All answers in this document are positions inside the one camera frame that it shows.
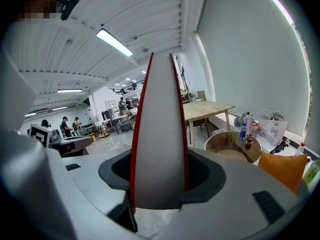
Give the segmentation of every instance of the brown leather pillow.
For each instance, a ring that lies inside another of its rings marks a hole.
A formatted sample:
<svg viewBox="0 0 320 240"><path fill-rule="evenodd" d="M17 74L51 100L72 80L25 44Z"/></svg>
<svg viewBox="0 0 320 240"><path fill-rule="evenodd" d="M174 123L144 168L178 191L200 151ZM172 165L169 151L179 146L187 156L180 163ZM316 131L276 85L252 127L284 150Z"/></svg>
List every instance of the brown leather pillow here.
<svg viewBox="0 0 320 240"><path fill-rule="evenodd" d="M261 151L258 167L297 193L306 164L307 154L282 156Z"/></svg>

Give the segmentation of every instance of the rectangular ceiling light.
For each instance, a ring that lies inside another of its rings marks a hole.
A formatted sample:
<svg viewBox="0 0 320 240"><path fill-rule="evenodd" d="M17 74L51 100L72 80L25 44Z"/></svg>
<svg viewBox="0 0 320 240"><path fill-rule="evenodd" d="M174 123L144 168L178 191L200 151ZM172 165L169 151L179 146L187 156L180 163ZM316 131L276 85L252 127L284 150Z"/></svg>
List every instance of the rectangular ceiling light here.
<svg viewBox="0 0 320 240"><path fill-rule="evenodd" d="M30 113L30 114L26 114L26 115L24 115L25 117L30 117L30 116L33 116L33 115L35 115L36 113Z"/></svg>
<svg viewBox="0 0 320 240"><path fill-rule="evenodd" d="M115 39L112 35L110 35L105 29L101 29L96 36L103 41L107 42L109 45L113 46L120 52L122 52L124 55L130 57L133 55L133 53L125 47L122 43L120 43L117 39Z"/></svg>
<svg viewBox="0 0 320 240"><path fill-rule="evenodd" d="M291 16L289 15L289 13L287 12L287 10L284 8L284 6L280 3L279 0L272 0L275 5L280 9L280 11L282 12L282 14L284 15L284 17L286 18L286 20L289 22L289 24L293 24L294 20L291 18Z"/></svg>
<svg viewBox="0 0 320 240"><path fill-rule="evenodd" d="M60 94L60 93L76 93L76 92L82 92L82 89L60 89L60 90L58 90L58 94Z"/></svg>
<svg viewBox="0 0 320 240"><path fill-rule="evenodd" d="M62 109L66 109L66 108L67 108L67 106L63 106L63 107L54 108L52 110L55 111L55 110L62 110Z"/></svg>

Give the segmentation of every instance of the red stripe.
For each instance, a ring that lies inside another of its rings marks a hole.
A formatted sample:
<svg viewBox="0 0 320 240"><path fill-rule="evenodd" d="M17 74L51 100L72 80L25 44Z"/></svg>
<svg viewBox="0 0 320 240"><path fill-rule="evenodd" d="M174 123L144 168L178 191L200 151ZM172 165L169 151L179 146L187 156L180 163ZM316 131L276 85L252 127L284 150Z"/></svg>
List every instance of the red stripe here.
<svg viewBox="0 0 320 240"><path fill-rule="evenodd" d="M175 61L172 53L170 53L172 66L173 66L173 73L176 83L176 92L178 95L179 106L180 106L180 117L181 117L181 127L182 127L182 139L183 139L183 153L184 153L184 190L189 190L189 152L188 152L188 141L187 141L187 130L186 130L186 123L185 123L185 113L184 113L184 106L182 103L180 86L178 81L177 70L175 66Z"/></svg>
<svg viewBox="0 0 320 240"><path fill-rule="evenodd" d="M149 71L150 71L150 66L151 66L151 61L153 56L154 56L154 53L152 52L150 56L149 64L148 64L148 69L146 71L144 85L143 85L141 96L140 96L138 111L136 114L135 125L134 125L133 139L132 139L131 159L130 159L130 203L132 208L135 207L135 179L136 179L136 158L137 158L137 147L138 147L138 135L139 135L142 108L144 105L145 92L147 88Z"/></svg>

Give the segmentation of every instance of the fluorescent light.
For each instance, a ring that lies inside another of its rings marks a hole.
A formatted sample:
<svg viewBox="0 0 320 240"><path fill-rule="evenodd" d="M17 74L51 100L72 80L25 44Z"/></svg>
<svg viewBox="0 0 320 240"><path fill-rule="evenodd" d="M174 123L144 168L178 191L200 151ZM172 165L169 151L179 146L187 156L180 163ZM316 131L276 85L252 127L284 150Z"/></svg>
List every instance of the fluorescent light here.
<svg viewBox="0 0 320 240"><path fill-rule="evenodd" d="M284 17L286 18L286 20L289 22L289 24L293 24L294 21L291 18L291 16L289 15L289 13L287 12L287 10L284 8L284 6L280 3L279 0L272 0L276 6L280 9L280 11L283 13Z"/></svg>
<svg viewBox="0 0 320 240"><path fill-rule="evenodd" d="M131 51L129 51L122 43L120 43L117 39L115 39L112 35L110 35L105 29L101 29L96 36L103 41L107 42L109 45L113 46L124 55L130 57L133 55Z"/></svg>
<svg viewBox="0 0 320 240"><path fill-rule="evenodd" d="M63 106L63 107L54 108L52 110L55 111L55 110L62 110L62 109L66 109L66 108L67 108L67 106Z"/></svg>
<svg viewBox="0 0 320 240"><path fill-rule="evenodd" d="M36 113L30 113L30 114L25 114L24 116L25 117L30 117L30 116L33 116L33 115L35 115Z"/></svg>
<svg viewBox="0 0 320 240"><path fill-rule="evenodd" d="M82 92L82 89L61 89L61 90L58 90L58 94L60 94L60 93L76 93L76 92Z"/></svg>

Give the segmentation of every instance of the bag handle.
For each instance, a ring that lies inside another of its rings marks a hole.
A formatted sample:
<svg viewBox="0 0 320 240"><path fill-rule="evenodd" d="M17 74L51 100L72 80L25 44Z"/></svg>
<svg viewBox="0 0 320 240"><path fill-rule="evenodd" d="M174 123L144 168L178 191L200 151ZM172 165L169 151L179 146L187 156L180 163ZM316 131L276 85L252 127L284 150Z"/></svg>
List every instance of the bag handle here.
<svg viewBox="0 0 320 240"><path fill-rule="evenodd" d="M272 112L271 112L271 110L269 110L269 109L264 109L264 110L262 110L261 112L260 112L260 114L259 114L259 119L261 119L260 118L260 116L261 116L261 114L263 113L263 112L269 112L270 113L270 115L274 115Z"/></svg>
<svg viewBox="0 0 320 240"><path fill-rule="evenodd" d="M276 112L278 115L281 115L284 121L286 120L285 115L279 110L274 110L272 112L273 118L275 118L274 112Z"/></svg>

